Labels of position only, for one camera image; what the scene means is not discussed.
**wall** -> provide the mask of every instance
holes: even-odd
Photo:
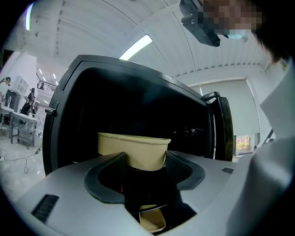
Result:
[[[10,77],[11,85],[9,88],[11,89],[13,88],[17,76],[21,76],[29,84],[25,94],[29,95],[30,89],[35,88],[35,97],[37,97],[36,62],[37,58],[28,55],[26,52],[14,52],[4,65],[3,70],[0,73],[0,78]]]
[[[35,116],[36,119],[41,120],[42,123],[45,122],[45,118],[46,118],[45,109],[46,108],[47,108],[46,106],[39,105],[38,106],[38,111],[37,111],[36,116]]]
[[[268,133],[271,126],[260,105],[281,81],[282,77],[283,72],[280,65],[270,64],[266,72],[260,65],[231,65],[197,71],[176,77],[176,79],[188,86],[196,86],[204,83],[246,78],[255,102],[260,126],[260,137],[262,138]]]
[[[252,135],[260,132],[256,105],[245,79],[205,84],[201,85],[201,88],[203,94],[218,91],[221,96],[228,99],[234,135]]]

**floor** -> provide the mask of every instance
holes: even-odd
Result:
[[[25,147],[17,143],[17,139],[11,140],[4,137],[0,140],[0,155],[9,160],[15,160],[21,157],[33,155],[42,144],[42,139],[35,137],[35,147]],[[41,151],[27,159],[28,173],[24,173],[25,160],[0,161],[0,184],[6,196],[11,201],[17,201],[32,186],[45,178],[42,148]]]

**railing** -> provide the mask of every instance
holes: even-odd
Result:
[[[36,82],[37,82],[38,89],[41,89],[50,93],[54,93],[56,90],[56,85],[47,83],[45,81],[41,81],[37,74],[36,74]]]

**gray machine surface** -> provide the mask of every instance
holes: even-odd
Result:
[[[231,176],[235,178],[241,172],[233,171],[229,174],[222,171],[226,167],[235,168],[236,163],[192,155],[187,157],[206,170],[205,179],[196,188],[181,191],[183,201],[199,213],[216,198]],[[101,235],[149,235],[128,213],[124,204],[102,203],[85,189],[84,176],[88,170],[108,159],[98,157],[54,171],[26,193],[18,205],[27,212],[33,212],[45,195],[59,196],[44,226],[65,235],[97,235],[98,232]]]
[[[193,190],[182,190],[184,203],[197,215],[165,235],[244,235],[251,232],[269,205],[288,188],[295,156],[294,138],[261,147],[253,157],[238,163],[185,157],[203,167],[204,180]],[[84,186],[86,172],[110,159],[98,157],[60,168],[27,192],[16,204],[20,215],[34,225],[39,235],[150,235],[128,213],[124,204],[106,204],[94,198]],[[222,171],[232,168],[230,174]],[[45,195],[59,197],[45,223],[33,212]]]

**ceiling light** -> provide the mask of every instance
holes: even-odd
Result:
[[[135,53],[143,49],[146,45],[150,44],[153,40],[148,36],[143,36],[135,44],[133,44],[121,57],[120,59],[129,60]]]
[[[201,86],[199,85],[199,87],[200,87],[200,92],[201,92],[201,95],[203,96],[203,91],[202,91],[202,88],[201,88]]]
[[[30,30],[31,28],[31,12],[32,12],[32,7],[33,7],[33,4],[32,3],[31,5],[29,5],[27,11],[26,11],[26,14],[25,14],[25,27],[26,27],[26,30]]]

